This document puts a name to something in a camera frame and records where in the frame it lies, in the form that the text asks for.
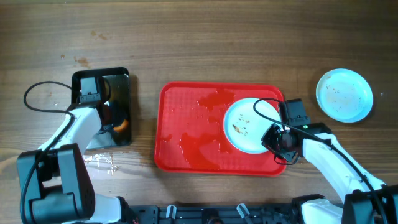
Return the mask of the light blue plate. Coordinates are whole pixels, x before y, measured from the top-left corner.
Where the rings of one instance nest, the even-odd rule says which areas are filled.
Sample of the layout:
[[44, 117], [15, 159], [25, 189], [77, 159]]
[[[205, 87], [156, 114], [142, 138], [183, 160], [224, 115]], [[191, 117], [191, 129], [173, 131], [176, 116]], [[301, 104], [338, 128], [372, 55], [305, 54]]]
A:
[[315, 89], [317, 103], [330, 118], [342, 123], [357, 123], [373, 107], [373, 92], [358, 73], [337, 68], [326, 72]]
[[247, 154], [262, 154], [268, 150], [261, 139], [275, 121], [280, 121], [279, 112], [270, 103], [258, 98], [243, 98], [227, 109], [223, 131], [236, 149]]

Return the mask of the orange green scrub sponge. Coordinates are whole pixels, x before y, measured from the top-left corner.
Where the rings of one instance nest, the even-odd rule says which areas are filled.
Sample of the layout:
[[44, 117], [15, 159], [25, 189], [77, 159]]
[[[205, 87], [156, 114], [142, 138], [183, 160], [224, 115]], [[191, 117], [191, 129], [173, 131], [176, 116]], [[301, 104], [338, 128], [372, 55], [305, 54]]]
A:
[[122, 133], [125, 130], [129, 129], [129, 121], [125, 119], [119, 126], [115, 126], [113, 129], [117, 133]]

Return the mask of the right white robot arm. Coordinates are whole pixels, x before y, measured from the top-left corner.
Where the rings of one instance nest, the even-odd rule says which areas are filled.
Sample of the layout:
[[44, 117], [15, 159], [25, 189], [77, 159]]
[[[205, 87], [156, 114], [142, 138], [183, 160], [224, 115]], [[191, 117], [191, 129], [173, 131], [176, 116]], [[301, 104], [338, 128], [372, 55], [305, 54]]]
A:
[[291, 223], [397, 223], [397, 186], [386, 185], [364, 169], [323, 123], [311, 123], [300, 99], [278, 101], [280, 120], [261, 144], [276, 163], [294, 165], [300, 158], [313, 164], [340, 197], [341, 207], [319, 194], [292, 200]]

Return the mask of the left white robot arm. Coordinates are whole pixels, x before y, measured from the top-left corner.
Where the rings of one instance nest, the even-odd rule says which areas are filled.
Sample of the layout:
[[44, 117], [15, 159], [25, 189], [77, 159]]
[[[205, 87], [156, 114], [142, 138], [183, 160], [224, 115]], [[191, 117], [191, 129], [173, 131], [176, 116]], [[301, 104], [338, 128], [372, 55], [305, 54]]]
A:
[[82, 155], [98, 132], [111, 127], [110, 85], [102, 77], [80, 80], [77, 102], [35, 151], [17, 158], [23, 223], [130, 223], [134, 214], [121, 197], [96, 194]]

